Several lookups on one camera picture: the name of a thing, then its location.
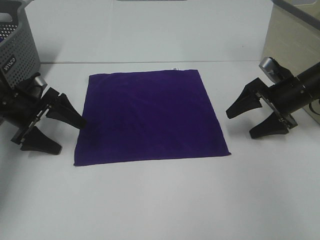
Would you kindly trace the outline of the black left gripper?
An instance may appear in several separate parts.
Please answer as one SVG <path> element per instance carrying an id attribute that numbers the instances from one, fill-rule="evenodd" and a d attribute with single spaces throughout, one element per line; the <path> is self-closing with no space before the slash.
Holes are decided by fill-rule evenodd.
<path id="1" fill-rule="evenodd" d="M 83 129 L 87 121 L 74 109 L 65 93 L 53 88 L 43 91 L 41 98 L 27 93 L 27 79 L 13 89 L 0 93 L 0 116 L 18 128 L 11 141 L 21 145 L 21 151 L 59 155 L 62 146 L 43 134 L 36 124 L 45 111 L 46 117 Z"/>

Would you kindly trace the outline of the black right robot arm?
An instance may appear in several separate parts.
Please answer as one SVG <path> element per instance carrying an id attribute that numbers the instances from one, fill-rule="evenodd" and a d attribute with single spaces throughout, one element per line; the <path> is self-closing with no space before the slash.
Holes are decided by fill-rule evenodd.
<path id="1" fill-rule="evenodd" d="M 284 67 L 280 69 L 279 82 L 267 86 L 260 78 L 255 78 L 245 85 L 240 96 L 226 110 L 227 117 L 232 119 L 261 108 L 260 99 L 272 108 L 272 114 L 249 131 L 252 139 L 288 134 L 298 125 L 292 113 L 320 99 L 319 63 L 297 76 Z"/>

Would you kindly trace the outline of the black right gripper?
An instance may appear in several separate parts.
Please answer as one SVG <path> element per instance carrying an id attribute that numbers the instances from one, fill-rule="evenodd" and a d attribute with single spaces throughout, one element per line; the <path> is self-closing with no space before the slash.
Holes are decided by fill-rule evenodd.
<path id="1" fill-rule="evenodd" d="M 290 129 L 298 125 L 292 113 L 312 102 L 312 96 L 297 77 L 282 80 L 270 87 L 256 78 L 244 87 L 240 96 L 226 110 L 226 115 L 233 119 L 247 111 L 261 108 L 261 99 L 273 112 L 249 131 L 252 139 L 288 134 Z"/>

